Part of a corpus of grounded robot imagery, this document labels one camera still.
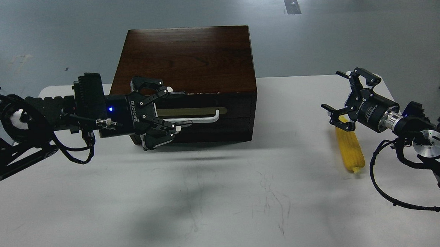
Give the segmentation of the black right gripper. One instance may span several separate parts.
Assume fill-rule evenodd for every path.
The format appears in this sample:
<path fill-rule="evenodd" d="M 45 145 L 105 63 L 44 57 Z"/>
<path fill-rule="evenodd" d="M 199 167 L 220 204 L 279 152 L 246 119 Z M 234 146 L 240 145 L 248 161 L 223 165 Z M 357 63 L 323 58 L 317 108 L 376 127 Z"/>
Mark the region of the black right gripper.
<path fill-rule="evenodd" d="M 346 73 L 336 71 L 335 74 L 349 81 L 351 93 L 342 109 L 321 105 L 328 112 L 329 123 L 343 131 L 353 132 L 357 121 L 377 133 L 384 132 L 387 129 L 385 116 L 390 112 L 398 113 L 399 104 L 373 92 L 375 86 L 382 82 L 381 77 L 365 68 L 355 68 Z M 340 121 L 343 115 L 348 115 L 351 120 Z"/>

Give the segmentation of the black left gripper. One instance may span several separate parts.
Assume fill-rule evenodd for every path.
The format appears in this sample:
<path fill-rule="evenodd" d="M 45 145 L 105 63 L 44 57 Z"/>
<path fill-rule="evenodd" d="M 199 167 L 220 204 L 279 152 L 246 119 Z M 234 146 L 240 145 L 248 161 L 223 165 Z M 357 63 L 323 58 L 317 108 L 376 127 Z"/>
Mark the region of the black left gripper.
<path fill-rule="evenodd" d="M 130 94 L 105 96 L 107 117 L 117 122 L 117 126 L 114 129 L 100 129 L 100 138 L 142 134 L 143 149 L 154 150 L 173 141 L 183 127 L 192 125 L 192 121 L 165 121 L 156 117 L 153 103 L 182 98 L 186 96 L 184 91 L 174 91 L 165 86 L 161 79 L 141 76 L 132 77 L 130 87 Z"/>

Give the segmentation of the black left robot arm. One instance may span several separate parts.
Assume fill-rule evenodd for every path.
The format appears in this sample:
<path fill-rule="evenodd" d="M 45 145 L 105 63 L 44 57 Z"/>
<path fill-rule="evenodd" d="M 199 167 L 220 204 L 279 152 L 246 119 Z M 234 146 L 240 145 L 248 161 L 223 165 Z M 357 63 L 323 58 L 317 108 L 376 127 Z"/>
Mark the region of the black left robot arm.
<path fill-rule="evenodd" d="M 0 181 L 57 151 L 76 164 L 94 156 L 96 138 L 133 135 L 144 150 L 171 142 L 191 121 L 166 121 L 156 101 L 184 96 L 162 80 L 135 76 L 126 95 L 105 95 L 98 73 L 85 73 L 72 85 L 74 95 L 26 97 L 0 94 Z"/>

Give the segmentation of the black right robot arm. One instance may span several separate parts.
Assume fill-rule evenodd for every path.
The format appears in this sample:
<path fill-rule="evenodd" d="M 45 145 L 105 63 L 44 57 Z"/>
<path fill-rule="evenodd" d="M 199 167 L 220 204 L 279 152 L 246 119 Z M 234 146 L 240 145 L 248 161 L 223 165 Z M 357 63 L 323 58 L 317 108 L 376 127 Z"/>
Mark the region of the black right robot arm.
<path fill-rule="evenodd" d="M 417 102 L 410 102 L 403 112 L 399 112 L 397 102 L 374 92 L 375 86 L 382 80 L 364 68 L 355 68 L 346 73 L 337 71 L 336 74 L 349 81 L 351 92 L 344 107 L 339 110 L 327 104 L 321 105 L 328 112 L 330 124 L 343 131 L 353 132 L 356 123 L 359 123 L 377 133 L 389 129 L 396 135 L 392 141 L 382 141 L 373 153 L 369 174 L 374 188 L 394 206 L 440 212 L 439 206 L 413 205 L 392 198 L 378 187 L 374 174 L 376 157 L 383 148 L 391 146 L 397 159 L 404 165 L 434 172 L 440 189 L 440 117 L 437 124 L 431 123 L 422 105 Z"/>

